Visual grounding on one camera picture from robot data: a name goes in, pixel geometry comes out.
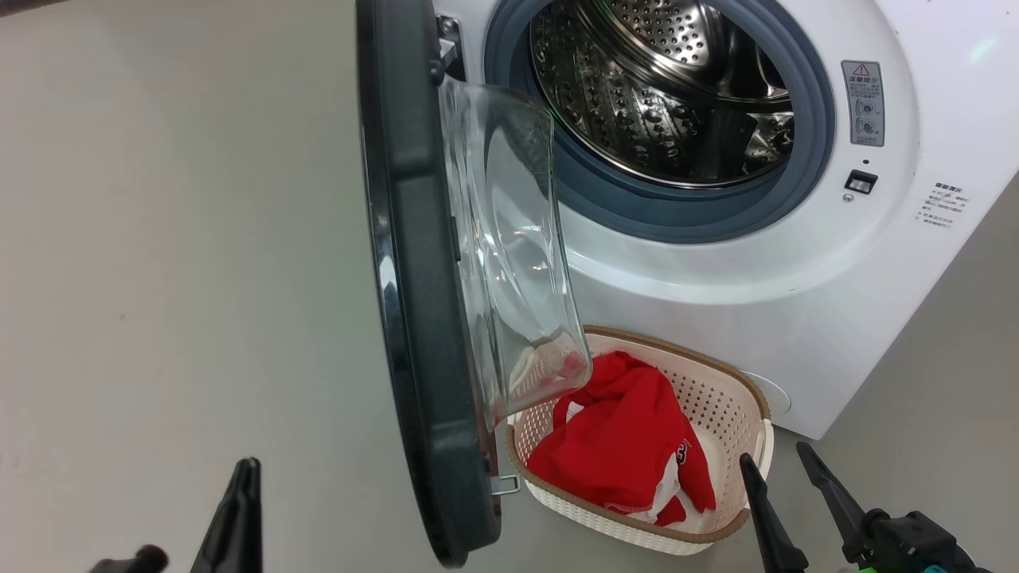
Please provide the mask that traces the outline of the red and white garment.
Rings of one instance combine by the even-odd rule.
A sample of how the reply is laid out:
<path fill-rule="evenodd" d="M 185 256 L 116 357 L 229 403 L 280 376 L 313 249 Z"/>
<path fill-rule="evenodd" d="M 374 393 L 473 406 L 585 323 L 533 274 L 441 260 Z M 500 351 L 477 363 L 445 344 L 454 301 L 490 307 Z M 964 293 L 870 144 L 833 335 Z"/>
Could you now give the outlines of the red and white garment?
<path fill-rule="evenodd" d="M 591 505 L 666 527 L 717 508 L 716 489 L 671 378 L 623 349 L 600 354 L 585 387 L 556 401 L 525 467 Z"/>

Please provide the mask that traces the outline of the white front-load washing machine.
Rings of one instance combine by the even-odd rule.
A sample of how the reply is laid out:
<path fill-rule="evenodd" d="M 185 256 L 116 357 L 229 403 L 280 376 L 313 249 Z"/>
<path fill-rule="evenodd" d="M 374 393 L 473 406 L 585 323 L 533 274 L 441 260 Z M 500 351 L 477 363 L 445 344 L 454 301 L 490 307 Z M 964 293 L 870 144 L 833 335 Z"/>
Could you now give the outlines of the white front-load washing machine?
<path fill-rule="evenodd" d="M 433 0 L 481 84 L 497 0 Z M 1019 0 L 780 0 L 830 81 L 825 174 L 761 231 L 665 244 L 612 231 L 561 200 L 583 323 L 695 349 L 774 381 L 779 427 L 821 438 L 976 225 L 1019 173 Z M 884 146 L 850 142 L 841 62 L 880 63 Z M 870 195 L 851 170 L 878 176 Z"/>

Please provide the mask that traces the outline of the cream laundry basket brown rim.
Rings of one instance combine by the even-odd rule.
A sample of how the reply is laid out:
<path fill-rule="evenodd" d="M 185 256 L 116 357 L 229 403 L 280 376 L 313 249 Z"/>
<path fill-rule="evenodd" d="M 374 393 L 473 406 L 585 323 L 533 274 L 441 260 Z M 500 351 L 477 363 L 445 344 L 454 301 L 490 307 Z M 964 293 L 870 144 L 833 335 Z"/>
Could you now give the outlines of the cream laundry basket brown rim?
<path fill-rule="evenodd" d="M 762 478 L 771 468 L 775 440 L 767 399 L 741 370 L 692 349 L 603 326 L 590 325 L 585 331 L 591 351 L 627 352 L 669 378 L 703 446 L 716 510 L 696 512 L 691 500 L 683 497 L 685 521 L 659 527 L 598 509 L 538 478 L 525 468 L 525 462 L 551 432 L 552 403 L 509 417 L 506 449 L 521 482 L 549 510 L 623 543 L 671 555 L 694 555 L 720 543 L 751 516 L 740 466 L 742 454 L 750 454 Z"/>

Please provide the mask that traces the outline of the black round glass washer door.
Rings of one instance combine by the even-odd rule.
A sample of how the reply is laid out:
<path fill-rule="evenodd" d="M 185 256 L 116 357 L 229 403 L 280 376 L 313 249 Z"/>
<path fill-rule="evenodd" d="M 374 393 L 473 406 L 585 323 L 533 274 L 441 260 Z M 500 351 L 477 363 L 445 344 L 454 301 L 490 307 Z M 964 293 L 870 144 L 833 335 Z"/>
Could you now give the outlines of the black round glass washer door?
<path fill-rule="evenodd" d="M 356 0 L 361 155 L 387 368 L 426 536 L 444 568 L 502 533 L 503 421 L 571 394 L 593 358 L 568 272 L 554 119 L 457 77 L 432 0 Z M 509 486 L 502 483 L 509 480 Z"/>

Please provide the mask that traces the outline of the grey warning label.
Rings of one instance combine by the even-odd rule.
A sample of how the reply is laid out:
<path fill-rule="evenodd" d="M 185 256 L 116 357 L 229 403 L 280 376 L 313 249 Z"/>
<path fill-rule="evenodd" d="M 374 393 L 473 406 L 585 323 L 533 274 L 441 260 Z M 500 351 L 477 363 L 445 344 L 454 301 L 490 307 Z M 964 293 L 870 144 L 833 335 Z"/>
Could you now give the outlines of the grey warning label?
<path fill-rule="evenodd" d="M 850 113 L 850 142 L 884 146 L 884 81 L 876 61 L 841 62 Z"/>

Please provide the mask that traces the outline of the round white filter cover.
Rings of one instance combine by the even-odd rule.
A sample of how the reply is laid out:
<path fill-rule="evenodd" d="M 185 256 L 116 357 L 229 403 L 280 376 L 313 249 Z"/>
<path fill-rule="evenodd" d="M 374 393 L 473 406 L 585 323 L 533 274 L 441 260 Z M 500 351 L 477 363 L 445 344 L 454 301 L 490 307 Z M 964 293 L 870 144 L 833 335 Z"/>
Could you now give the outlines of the round white filter cover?
<path fill-rule="evenodd" d="M 742 373 L 754 382 L 754 385 L 761 392 L 764 399 L 767 400 L 772 417 L 785 414 L 792 409 L 792 399 L 774 381 L 748 370 L 742 370 Z"/>

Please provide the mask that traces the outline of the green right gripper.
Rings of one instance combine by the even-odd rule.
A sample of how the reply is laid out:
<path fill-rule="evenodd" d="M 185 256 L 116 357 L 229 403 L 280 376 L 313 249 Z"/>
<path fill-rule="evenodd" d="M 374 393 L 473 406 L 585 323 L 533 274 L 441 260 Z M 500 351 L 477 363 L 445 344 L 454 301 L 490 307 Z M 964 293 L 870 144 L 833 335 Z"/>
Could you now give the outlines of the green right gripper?
<path fill-rule="evenodd" d="M 870 561 L 869 550 L 864 544 L 861 529 L 864 511 L 834 476 L 810 442 L 796 442 L 796 450 L 811 485 L 825 498 L 843 540 L 843 556 L 848 562 L 858 562 L 858 573 L 877 573 L 876 564 Z M 793 545 L 787 535 L 769 503 L 767 482 L 753 457 L 749 453 L 743 453 L 739 464 L 764 572 L 806 573 L 808 559 L 800 548 Z"/>

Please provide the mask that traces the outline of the stainless steel washing machine drum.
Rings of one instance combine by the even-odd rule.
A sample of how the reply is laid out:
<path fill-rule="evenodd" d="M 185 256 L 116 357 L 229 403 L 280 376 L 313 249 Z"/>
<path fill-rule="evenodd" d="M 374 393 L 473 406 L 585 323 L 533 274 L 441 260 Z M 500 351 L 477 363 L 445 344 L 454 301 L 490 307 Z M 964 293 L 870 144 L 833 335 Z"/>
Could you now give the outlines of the stainless steel washing machine drum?
<path fill-rule="evenodd" d="M 701 0 L 552 0 L 527 41 L 564 129 L 633 177 L 721 188 L 792 154 L 794 112 L 774 63 Z"/>

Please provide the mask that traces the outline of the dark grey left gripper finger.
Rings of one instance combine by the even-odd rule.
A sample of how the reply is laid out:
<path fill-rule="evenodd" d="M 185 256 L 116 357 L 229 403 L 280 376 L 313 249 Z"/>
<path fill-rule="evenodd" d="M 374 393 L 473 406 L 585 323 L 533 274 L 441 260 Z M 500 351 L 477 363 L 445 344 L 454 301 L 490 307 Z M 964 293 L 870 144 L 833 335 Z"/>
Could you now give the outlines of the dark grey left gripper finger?
<path fill-rule="evenodd" d="M 256 458 L 239 461 L 232 475 L 234 529 L 232 573 L 264 573 L 261 504 L 261 464 Z"/>
<path fill-rule="evenodd" d="M 236 512 L 232 503 L 232 478 L 230 478 L 190 567 L 190 573 L 232 573 L 234 518 Z"/>

